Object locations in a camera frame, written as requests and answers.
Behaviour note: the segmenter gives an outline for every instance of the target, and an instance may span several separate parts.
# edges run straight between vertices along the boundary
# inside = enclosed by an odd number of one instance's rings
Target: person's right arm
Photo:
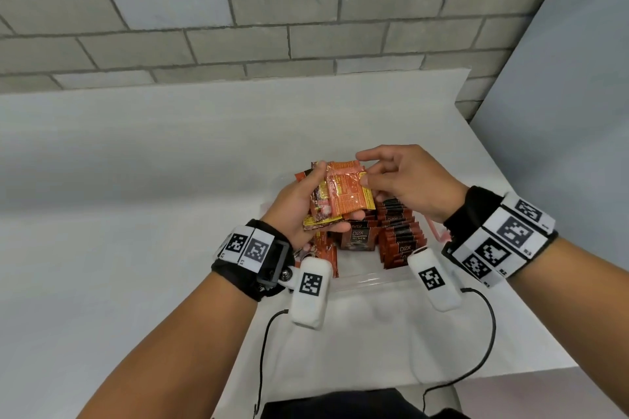
[[[379,200],[394,195],[440,223],[465,201],[468,187],[417,145],[379,146],[356,158],[378,161],[363,179]],[[629,272],[557,239],[509,283],[629,415]]]

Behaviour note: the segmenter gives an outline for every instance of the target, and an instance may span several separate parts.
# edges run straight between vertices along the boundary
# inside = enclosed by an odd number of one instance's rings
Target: black cable
[[[281,312],[277,312],[271,317],[271,320],[267,323],[267,329],[264,331],[264,341],[262,341],[262,351],[260,352],[260,388],[258,388],[258,404],[254,405],[254,417],[256,414],[260,412],[260,400],[262,399],[262,362],[264,361],[264,348],[267,346],[267,336],[269,336],[269,328],[271,328],[271,323],[273,320],[278,318],[279,315],[285,315],[288,313],[288,310],[282,310]]]
[[[491,354],[491,350],[493,350],[494,348],[494,341],[496,340],[496,315],[494,314],[494,309],[491,307],[491,303],[489,302],[486,296],[484,296],[480,291],[476,290],[475,288],[461,288],[461,291],[463,293],[473,292],[476,295],[480,296],[481,298],[483,298],[483,300],[487,304],[487,307],[489,308],[489,314],[491,315],[491,340],[489,340],[489,348],[487,348],[487,352],[485,353],[485,356],[483,356],[483,359],[481,360],[481,362],[478,363],[478,365],[476,365],[474,368],[469,370],[463,376],[460,376],[457,379],[452,379],[452,381],[448,381],[447,383],[444,383],[444,384],[438,384],[437,386],[432,386],[431,388],[428,388],[426,391],[424,391],[424,395],[421,397],[421,400],[423,402],[423,406],[421,407],[422,412],[426,412],[426,394],[428,394],[430,391],[435,391],[440,388],[447,388],[448,386],[452,386],[453,384],[456,384],[459,381],[463,381],[465,378],[476,373],[476,371],[482,368],[483,365],[487,362],[487,359],[489,358],[489,355]]]

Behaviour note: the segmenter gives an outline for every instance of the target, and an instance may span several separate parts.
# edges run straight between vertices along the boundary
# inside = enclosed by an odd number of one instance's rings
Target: white plastic casing
[[[462,298],[457,284],[432,249],[424,247],[406,261],[438,312],[448,312],[461,306]]]
[[[317,330],[323,325],[332,265],[327,260],[308,257],[297,272],[289,316],[293,323]]]

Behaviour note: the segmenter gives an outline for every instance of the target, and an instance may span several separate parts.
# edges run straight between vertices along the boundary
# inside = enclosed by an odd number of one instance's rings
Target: person's left hand
[[[325,179],[326,167],[324,161],[319,161],[316,168],[305,179],[287,185],[280,191],[261,219],[287,236],[294,249],[305,246],[315,236],[315,232],[318,232],[317,230],[304,230],[303,221],[310,210],[310,194]],[[351,216],[354,220],[362,220],[365,217],[365,212],[357,210],[352,212]],[[351,226],[348,222],[340,222],[319,230],[347,232],[350,229]]]

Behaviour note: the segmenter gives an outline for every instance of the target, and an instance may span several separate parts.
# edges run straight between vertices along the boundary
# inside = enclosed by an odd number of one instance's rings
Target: forearm
[[[629,272],[557,239],[510,283],[579,366],[629,414]]]
[[[114,369],[79,419],[210,417],[256,307],[210,274]]]

